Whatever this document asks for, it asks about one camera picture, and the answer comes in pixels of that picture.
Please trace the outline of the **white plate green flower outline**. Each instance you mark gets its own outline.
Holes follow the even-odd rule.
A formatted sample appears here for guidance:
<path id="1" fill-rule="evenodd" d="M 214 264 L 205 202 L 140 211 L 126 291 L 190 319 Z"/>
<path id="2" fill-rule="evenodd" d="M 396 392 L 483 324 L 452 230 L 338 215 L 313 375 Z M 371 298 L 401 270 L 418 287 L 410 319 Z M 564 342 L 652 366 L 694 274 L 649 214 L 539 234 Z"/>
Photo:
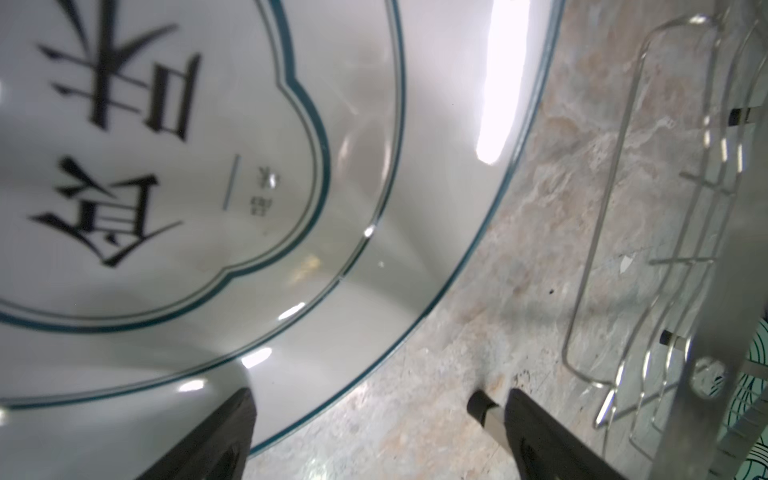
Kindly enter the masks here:
<path id="1" fill-rule="evenodd" d="M 3 2 L 2 477 L 142 479 L 241 388 L 249 458 L 352 391 L 479 245 L 563 12 Z"/>

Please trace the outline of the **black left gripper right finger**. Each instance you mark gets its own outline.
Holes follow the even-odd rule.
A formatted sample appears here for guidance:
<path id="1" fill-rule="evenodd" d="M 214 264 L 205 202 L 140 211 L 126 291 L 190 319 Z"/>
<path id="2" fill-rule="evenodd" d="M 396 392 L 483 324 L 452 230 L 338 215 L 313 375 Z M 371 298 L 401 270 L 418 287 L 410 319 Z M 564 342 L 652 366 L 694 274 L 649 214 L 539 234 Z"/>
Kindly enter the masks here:
<path id="1" fill-rule="evenodd" d="M 509 392 L 505 428 L 522 479 L 622 477 L 520 389 Z"/>

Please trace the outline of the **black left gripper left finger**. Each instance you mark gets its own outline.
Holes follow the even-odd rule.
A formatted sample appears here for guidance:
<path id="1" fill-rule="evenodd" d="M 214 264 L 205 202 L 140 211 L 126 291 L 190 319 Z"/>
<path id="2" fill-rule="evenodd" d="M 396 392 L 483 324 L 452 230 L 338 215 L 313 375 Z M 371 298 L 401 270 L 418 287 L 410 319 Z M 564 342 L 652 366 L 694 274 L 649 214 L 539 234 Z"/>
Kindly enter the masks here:
<path id="1" fill-rule="evenodd" d="M 257 409 L 241 388 L 140 475 L 142 479 L 240 479 Z"/>

